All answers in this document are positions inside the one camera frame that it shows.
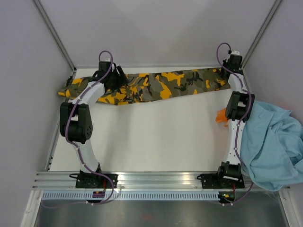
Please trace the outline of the camouflage trousers yellow green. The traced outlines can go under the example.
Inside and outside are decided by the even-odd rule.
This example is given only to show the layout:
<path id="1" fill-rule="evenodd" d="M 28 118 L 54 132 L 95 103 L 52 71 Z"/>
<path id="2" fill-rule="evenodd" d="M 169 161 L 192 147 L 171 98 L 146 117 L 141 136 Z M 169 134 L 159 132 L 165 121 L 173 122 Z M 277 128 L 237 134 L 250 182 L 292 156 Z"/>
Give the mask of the camouflage trousers yellow green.
<path id="1" fill-rule="evenodd" d="M 128 84 L 115 91 L 106 91 L 98 102 L 112 105 L 146 103 L 231 87 L 220 68 L 125 75 Z"/>

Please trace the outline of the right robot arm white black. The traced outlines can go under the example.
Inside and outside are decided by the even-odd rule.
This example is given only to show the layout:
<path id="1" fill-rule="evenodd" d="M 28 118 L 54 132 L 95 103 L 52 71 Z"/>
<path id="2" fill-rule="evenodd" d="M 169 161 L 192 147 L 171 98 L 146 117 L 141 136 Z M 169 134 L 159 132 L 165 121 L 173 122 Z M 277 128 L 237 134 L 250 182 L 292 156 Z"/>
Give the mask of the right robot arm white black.
<path id="1" fill-rule="evenodd" d="M 240 158 L 241 141 L 255 100 L 246 86 L 241 62 L 242 56 L 238 51 L 229 51 L 228 59 L 223 61 L 223 75 L 229 77 L 232 94 L 225 110 L 228 123 L 227 151 L 216 175 L 216 183 L 220 187 L 236 189 L 245 187 L 241 172 L 244 167 Z"/>

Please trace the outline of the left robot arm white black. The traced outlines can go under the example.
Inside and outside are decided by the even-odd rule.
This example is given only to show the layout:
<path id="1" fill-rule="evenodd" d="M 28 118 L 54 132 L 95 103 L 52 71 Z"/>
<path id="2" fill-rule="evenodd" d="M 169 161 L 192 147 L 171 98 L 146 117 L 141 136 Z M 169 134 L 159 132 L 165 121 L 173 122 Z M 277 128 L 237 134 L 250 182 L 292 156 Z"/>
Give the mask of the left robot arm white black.
<path id="1" fill-rule="evenodd" d="M 108 61 L 100 61 L 98 70 L 91 77 L 67 82 L 64 91 L 72 101 L 60 106 L 60 134 L 74 147 L 80 162 L 79 173 L 70 175 L 76 179 L 76 188 L 116 187 L 117 175 L 102 173 L 92 148 L 90 107 L 107 91 L 116 91 L 127 83 L 121 66 Z"/>

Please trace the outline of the orange garment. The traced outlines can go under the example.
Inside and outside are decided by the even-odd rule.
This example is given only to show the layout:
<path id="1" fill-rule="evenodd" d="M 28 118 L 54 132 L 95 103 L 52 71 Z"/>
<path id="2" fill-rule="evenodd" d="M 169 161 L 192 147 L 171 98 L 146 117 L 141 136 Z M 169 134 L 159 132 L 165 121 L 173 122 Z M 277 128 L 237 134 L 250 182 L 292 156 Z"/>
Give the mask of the orange garment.
<path id="1" fill-rule="evenodd" d="M 224 123 L 224 127 L 228 126 L 228 118 L 226 117 L 226 108 L 217 111 L 216 123 Z"/>

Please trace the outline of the light blue garment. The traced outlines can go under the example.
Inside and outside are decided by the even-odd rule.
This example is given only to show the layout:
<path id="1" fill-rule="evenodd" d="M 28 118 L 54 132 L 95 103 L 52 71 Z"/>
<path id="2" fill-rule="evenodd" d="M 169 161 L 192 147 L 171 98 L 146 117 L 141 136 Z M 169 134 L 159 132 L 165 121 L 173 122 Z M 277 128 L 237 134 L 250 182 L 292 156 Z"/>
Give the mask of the light blue garment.
<path id="1" fill-rule="evenodd" d="M 291 111 L 256 101 L 243 130 L 243 171 L 254 184 L 278 191 L 303 181 L 303 126 Z"/>

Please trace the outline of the right aluminium frame post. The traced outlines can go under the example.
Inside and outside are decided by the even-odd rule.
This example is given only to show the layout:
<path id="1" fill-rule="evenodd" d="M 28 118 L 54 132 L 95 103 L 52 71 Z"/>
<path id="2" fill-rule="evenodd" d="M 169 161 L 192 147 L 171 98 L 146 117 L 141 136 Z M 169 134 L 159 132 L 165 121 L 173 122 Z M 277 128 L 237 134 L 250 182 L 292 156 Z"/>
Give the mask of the right aluminium frame post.
<path id="1" fill-rule="evenodd" d="M 248 61 L 250 60 L 252 54 L 254 53 L 256 47 L 258 46 L 259 42 L 261 41 L 263 35 L 265 34 L 266 30 L 268 29 L 271 21 L 273 20 L 275 14 L 277 13 L 278 9 L 280 8 L 282 4 L 282 0 L 275 0 L 270 7 L 270 10 L 268 11 L 264 21 L 262 22 L 257 34 L 255 35 L 253 42 L 251 43 L 247 54 L 245 55 L 243 62 L 242 62 L 242 68 L 244 68 Z"/>

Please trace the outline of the aluminium frame post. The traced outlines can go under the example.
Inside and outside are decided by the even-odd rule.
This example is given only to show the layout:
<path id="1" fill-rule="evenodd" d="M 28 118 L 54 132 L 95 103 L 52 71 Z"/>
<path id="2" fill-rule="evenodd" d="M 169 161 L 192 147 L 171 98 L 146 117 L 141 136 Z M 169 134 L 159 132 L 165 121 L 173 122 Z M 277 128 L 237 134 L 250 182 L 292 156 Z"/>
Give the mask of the aluminium frame post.
<path id="1" fill-rule="evenodd" d="M 253 42 L 251 43 L 247 54 L 245 55 L 243 62 L 242 62 L 242 68 L 244 68 L 248 61 L 250 60 L 252 54 L 254 53 L 256 47 L 258 46 L 259 42 L 261 41 L 263 35 L 265 34 L 266 30 L 268 29 L 271 21 L 273 20 L 275 14 L 277 13 L 278 9 L 280 8 L 282 4 L 282 0 L 275 0 L 270 7 L 270 10 L 268 11 L 264 21 L 262 22 L 257 34 L 255 35 Z"/>
<path id="2" fill-rule="evenodd" d="M 43 20 L 43 23 L 45 24 L 47 30 L 49 31 L 52 39 L 54 40 L 57 48 L 59 49 L 59 52 L 61 53 L 62 57 L 68 64 L 69 68 L 72 70 L 72 72 L 76 71 L 76 67 L 69 56 L 63 42 L 61 41 L 53 23 L 51 22 L 51 19 L 49 18 L 44 6 L 42 5 L 40 0 L 31 0 L 33 5 L 35 6 L 38 14 L 40 15 L 41 19 Z"/>

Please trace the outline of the left aluminium frame post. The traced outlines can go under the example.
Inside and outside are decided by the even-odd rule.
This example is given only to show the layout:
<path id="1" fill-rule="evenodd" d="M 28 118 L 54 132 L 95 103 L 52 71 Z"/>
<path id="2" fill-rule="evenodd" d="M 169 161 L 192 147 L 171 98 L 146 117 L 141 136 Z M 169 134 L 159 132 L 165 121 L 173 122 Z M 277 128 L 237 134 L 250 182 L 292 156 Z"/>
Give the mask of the left aluminium frame post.
<path id="1" fill-rule="evenodd" d="M 41 19 L 43 20 L 43 23 L 45 24 L 47 30 L 49 31 L 52 39 L 54 40 L 57 48 L 59 49 L 59 52 L 61 53 L 62 57 L 68 64 L 69 68 L 72 70 L 72 72 L 76 71 L 76 67 L 69 56 L 63 42 L 61 41 L 53 23 L 51 22 L 51 19 L 49 18 L 44 6 L 42 5 L 40 0 L 31 0 L 33 5 L 35 6 L 38 14 L 40 15 Z"/>

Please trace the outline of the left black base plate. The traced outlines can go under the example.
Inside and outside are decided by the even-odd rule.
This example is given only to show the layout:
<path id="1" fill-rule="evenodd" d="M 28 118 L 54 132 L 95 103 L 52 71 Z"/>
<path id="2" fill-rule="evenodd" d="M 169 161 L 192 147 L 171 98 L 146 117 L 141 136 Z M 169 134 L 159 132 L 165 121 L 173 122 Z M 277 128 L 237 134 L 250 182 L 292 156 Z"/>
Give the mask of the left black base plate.
<path id="1" fill-rule="evenodd" d="M 112 189 L 117 187 L 118 175 L 105 174 L 106 177 L 92 173 L 80 172 L 76 177 L 75 188 L 79 189 Z"/>

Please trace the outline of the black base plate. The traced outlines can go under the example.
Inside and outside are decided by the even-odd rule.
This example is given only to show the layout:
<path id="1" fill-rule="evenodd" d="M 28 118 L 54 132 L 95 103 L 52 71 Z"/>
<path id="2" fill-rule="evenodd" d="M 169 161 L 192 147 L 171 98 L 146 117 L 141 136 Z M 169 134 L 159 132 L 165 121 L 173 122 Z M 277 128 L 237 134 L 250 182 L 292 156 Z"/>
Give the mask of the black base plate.
<path id="1" fill-rule="evenodd" d="M 112 189 L 117 187 L 118 175 L 105 174 L 106 177 L 92 173 L 80 172 L 76 177 L 75 188 L 79 189 Z"/>
<path id="2" fill-rule="evenodd" d="M 196 177 L 201 182 L 203 189 L 244 189 L 243 177 L 235 181 L 232 179 L 220 178 L 217 174 L 200 174 Z"/>

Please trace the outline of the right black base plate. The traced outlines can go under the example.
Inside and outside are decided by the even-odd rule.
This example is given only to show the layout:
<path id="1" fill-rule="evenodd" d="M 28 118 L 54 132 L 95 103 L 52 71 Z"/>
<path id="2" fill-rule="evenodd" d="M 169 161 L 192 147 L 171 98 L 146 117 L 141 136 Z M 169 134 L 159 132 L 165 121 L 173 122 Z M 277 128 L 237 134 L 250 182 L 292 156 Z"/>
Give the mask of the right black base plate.
<path id="1" fill-rule="evenodd" d="M 201 182 L 203 189 L 244 189 L 243 177 L 235 181 L 232 179 L 220 178 L 217 174 L 200 174 L 196 177 Z"/>

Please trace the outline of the aluminium mounting rail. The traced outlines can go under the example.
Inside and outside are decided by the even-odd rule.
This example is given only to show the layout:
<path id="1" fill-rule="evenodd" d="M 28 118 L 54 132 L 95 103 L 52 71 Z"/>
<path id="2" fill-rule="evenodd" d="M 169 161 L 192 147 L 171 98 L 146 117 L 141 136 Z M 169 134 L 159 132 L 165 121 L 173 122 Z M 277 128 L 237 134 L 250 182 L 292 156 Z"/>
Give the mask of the aluminium mounting rail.
<path id="1" fill-rule="evenodd" d="M 75 190 L 76 178 L 71 172 L 38 172 L 34 190 Z M 116 188 L 124 191 L 201 191 L 199 172 L 116 172 Z"/>

